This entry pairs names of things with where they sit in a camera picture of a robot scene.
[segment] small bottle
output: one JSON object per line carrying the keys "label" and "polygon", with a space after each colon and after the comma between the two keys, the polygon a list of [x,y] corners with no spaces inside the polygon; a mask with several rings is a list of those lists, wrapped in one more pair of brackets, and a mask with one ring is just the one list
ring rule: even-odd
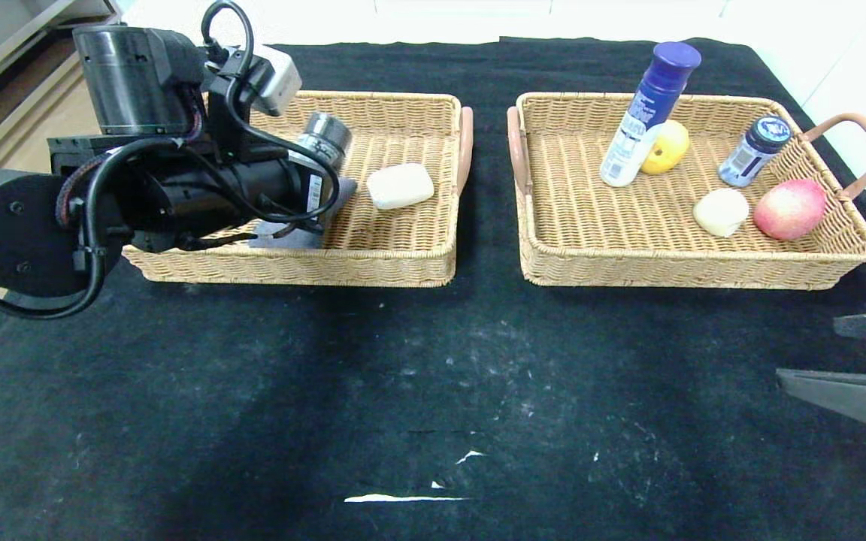
{"label": "small bottle", "polygon": [[790,138],[791,128],[787,122],[779,116],[761,116],[750,124],[737,148],[717,168],[717,174],[731,186],[748,186]]}

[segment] basket handle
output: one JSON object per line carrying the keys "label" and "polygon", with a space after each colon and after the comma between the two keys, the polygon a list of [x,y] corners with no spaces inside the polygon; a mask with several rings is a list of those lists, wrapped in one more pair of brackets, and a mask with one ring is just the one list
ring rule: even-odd
{"label": "basket handle", "polygon": [[510,145],[510,164],[513,166],[513,179],[519,191],[526,195],[530,192],[530,169],[526,167],[526,141],[519,130],[519,111],[516,107],[506,110],[506,138]]}
{"label": "basket handle", "polygon": [[460,110],[460,168],[456,174],[456,194],[463,194],[463,188],[470,177],[470,163],[474,157],[474,110],[463,107]]}
{"label": "basket handle", "polygon": [[[864,133],[866,133],[866,116],[858,113],[840,113],[837,116],[832,116],[830,119],[821,122],[813,129],[805,132],[804,138],[808,141],[808,143],[809,141],[814,141],[815,138],[821,137],[825,131],[831,129],[831,127],[835,126],[836,124],[842,123],[845,120],[849,120],[857,124],[861,127],[862,130],[864,130]],[[857,178],[856,181],[853,181],[851,186],[848,186],[845,189],[841,189],[841,191],[837,194],[837,198],[842,201],[852,200],[856,198],[857,195],[860,195],[860,192],[863,192],[865,188],[866,172],[865,174],[860,175],[860,177]]]}

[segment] apple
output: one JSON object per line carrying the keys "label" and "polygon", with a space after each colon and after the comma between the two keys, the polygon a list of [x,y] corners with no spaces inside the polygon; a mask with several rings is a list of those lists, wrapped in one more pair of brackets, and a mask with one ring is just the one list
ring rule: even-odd
{"label": "apple", "polygon": [[753,209],[753,223],[778,240],[803,237],[824,219],[827,195],[809,178],[774,186]]}
{"label": "apple", "polygon": [[664,174],[683,160],[689,147],[690,136],[687,128],[676,120],[667,120],[660,127],[657,140],[646,155],[646,160],[640,165],[640,171],[645,174]]}

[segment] bottle label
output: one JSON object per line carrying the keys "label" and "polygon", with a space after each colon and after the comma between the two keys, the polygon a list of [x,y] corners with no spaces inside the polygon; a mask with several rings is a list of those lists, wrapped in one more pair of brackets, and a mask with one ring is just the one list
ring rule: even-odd
{"label": "bottle label", "polygon": [[626,186],[633,181],[676,103],[676,95],[661,95],[649,86],[640,85],[601,164],[604,182]]}
{"label": "bottle label", "polygon": [[319,198],[322,195],[322,176],[310,175],[310,191],[306,195],[306,212],[313,212],[319,208]]}
{"label": "bottle label", "polygon": [[717,174],[724,182],[731,186],[743,188],[753,182],[753,178],[759,174],[776,154],[767,154],[751,147],[746,138],[740,138],[740,143],[721,167],[717,168]]}

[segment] black tablecloth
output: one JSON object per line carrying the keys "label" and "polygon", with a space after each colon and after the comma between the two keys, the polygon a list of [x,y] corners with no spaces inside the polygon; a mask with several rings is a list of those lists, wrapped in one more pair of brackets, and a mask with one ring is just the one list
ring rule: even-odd
{"label": "black tablecloth", "polygon": [[[811,126],[749,48],[692,42],[688,92]],[[309,89],[475,109],[455,280],[159,284],[120,264],[82,315],[0,316],[0,538],[866,539],[866,425],[774,386],[776,367],[866,373],[866,342],[831,329],[866,312],[866,264],[824,292],[520,274],[506,107],[632,92],[651,47],[284,47]],[[371,493],[467,500],[344,503]]]}

